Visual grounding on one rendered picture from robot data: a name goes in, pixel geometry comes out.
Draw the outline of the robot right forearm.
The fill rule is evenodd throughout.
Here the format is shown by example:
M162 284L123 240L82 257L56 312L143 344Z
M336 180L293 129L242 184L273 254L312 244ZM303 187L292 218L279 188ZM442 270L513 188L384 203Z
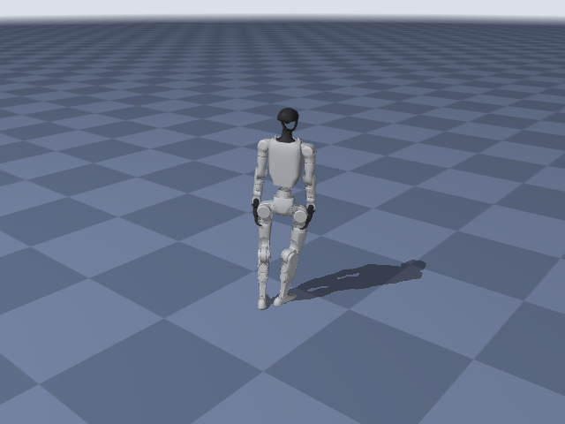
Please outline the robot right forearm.
M305 186L305 190L306 190L306 201L307 201L307 205L306 208L308 208L309 205L313 205L313 210L315 210L316 207L316 175L313 175L313 184L312 185L306 185Z

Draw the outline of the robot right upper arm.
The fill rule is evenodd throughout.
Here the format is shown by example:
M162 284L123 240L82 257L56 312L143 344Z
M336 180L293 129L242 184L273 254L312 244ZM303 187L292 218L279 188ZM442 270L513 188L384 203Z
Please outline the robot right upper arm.
M301 153L305 157L305 173L303 176L303 182L312 185L315 169L316 147L313 144L305 142L302 142L300 147Z

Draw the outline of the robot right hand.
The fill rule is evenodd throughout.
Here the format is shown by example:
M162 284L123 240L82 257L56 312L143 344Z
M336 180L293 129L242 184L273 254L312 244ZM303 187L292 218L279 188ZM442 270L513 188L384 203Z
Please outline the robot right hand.
M313 205L309 205L308 208L306 209L306 212L308 212L308 216L305 222L305 226L303 228L299 228L300 230L306 229L308 224L310 223L313 217L313 213L315 212L315 210L313 210Z

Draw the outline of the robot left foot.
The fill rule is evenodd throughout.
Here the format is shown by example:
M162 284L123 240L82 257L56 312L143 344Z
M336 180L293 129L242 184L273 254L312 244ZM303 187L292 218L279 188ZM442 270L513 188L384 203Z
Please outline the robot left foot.
M263 298L264 298L263 295L261 296L261 299L260 299L260 296L258 297L258 308L259 308L259 309L264 309L264 308L267 307L267 303L268 303L268 301L269 301L269 296L268 296L268 294L266 294L266 298L265 298L265 299L263 299Z

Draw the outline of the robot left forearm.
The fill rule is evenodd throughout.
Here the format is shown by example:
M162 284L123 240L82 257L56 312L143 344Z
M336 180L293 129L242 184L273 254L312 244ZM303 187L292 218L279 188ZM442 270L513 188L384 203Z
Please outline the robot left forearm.
M253 186L253 192L252 192L252 194L253 194L252 203L253 203L253 200L257 198L257 199L259 199L259 204L260 204L260 202L261 202L260 196L262 195L262 191L263 191L264 179L257 178L257 169L258 168L256 167L255 172L254 172L254 180L253 180L254 186Z

